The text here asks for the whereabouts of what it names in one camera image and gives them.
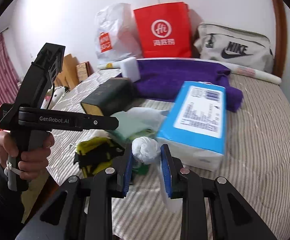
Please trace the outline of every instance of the striped bedsheet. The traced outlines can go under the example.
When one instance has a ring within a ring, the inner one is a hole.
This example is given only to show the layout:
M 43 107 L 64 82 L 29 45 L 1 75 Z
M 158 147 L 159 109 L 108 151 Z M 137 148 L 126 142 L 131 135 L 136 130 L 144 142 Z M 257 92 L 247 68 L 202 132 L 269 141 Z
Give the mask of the striped bedsheet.
M 66 94 L 55 110 L 83 112 L 80 101 L 120 70 L 98 71 Z M 290 236 L 290 105 L 279 86 L 261 80 L 230 75 L 230 84 L 243 91 L 242 107 L 227 112 L 227 156 L 215 172 L 189 167 L 204 178 L 226 177 L 275 234 Z M 173 103 L 141 100 L 138 106 L 171 109 Z M 83 132 L 54 130 L 47 170 L 61 185 L 70 175 L 82 174 L 73 165 L 75 144 L 102 130 Z M 206 200 L 209 239 L 210 211 Z M 179 239 L 181 211 L 171 213 L 163 205 L 155 169 L 137 176 L 127 197 L 112 200 L 113 233 L 124 240 Z

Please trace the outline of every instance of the metal bolt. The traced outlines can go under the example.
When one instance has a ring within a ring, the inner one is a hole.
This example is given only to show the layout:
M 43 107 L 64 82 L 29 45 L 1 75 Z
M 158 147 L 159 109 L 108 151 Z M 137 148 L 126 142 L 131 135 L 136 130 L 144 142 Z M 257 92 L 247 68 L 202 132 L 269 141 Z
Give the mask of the metal bolt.
M 189 169 L 187 168 L 181 168 L 180 169 L 181 174 L 189 174 Z
M 73 183 L 73 182 L 76 182 L 77 181 L 77 176 L 70 176 L 69 178 L 68 178 L 68 181 L 70 182 L 70 183 Z
M 115 172 L 115 169 L 112 168 L 112 167 L 109 167 L 109 168 L 107 168 L 107 169 L 105 170 L 105 172 L 106 172 L 107 174 L 113 174 L 113 173 Z
M 224 177 L 218 177 L 217 182 L 219 184 L 225 184 L 227 182 L 227 179 L 225 179 Z

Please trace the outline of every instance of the blue tissue package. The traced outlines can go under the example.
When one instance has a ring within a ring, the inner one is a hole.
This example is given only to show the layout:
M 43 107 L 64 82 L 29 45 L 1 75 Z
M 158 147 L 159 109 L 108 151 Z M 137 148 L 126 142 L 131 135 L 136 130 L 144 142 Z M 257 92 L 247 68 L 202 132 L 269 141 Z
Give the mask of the blue tissue package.
M 157 141 L 182 163 L 215 171 L 225 154 L 225 88 L 185 81 Z

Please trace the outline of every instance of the yellow and black cloth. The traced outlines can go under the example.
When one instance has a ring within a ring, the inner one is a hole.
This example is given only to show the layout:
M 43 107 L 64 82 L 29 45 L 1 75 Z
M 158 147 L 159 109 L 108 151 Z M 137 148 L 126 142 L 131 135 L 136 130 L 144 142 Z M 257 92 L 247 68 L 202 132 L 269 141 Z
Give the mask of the yellow and black cloth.
M 78 143 L 74 164 L 79 163 L 84 178 L 94 176 L 112 165 L 112 159 L 123 155 L 125 149 L 106 137 L 95 137 Z

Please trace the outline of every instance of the person's arm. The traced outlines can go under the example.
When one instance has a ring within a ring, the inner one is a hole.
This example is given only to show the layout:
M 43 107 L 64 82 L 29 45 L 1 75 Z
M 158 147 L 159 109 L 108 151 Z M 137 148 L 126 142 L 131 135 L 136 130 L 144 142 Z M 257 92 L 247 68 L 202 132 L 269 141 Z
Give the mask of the person's arm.
M 20 177 L 32 180 L 38 177 L 41 170 L 48 165 L 47 157 L 50 155 L 50 147 L 55 140 L 52 134 L 44 141 L 43 148 L 30 152 L 22 152 L 22 161 L 19 169 L 22 170 Z M 16 236 L 21 227 L 24 206 L 21 202 L 21 192 L 8 189 L 8 178 L 4 174 L 8 155 L 16 157 L 18 148 L 9 133 L 0 132 L 0 225 L 1 230 L 8 232 L 10 236 Z

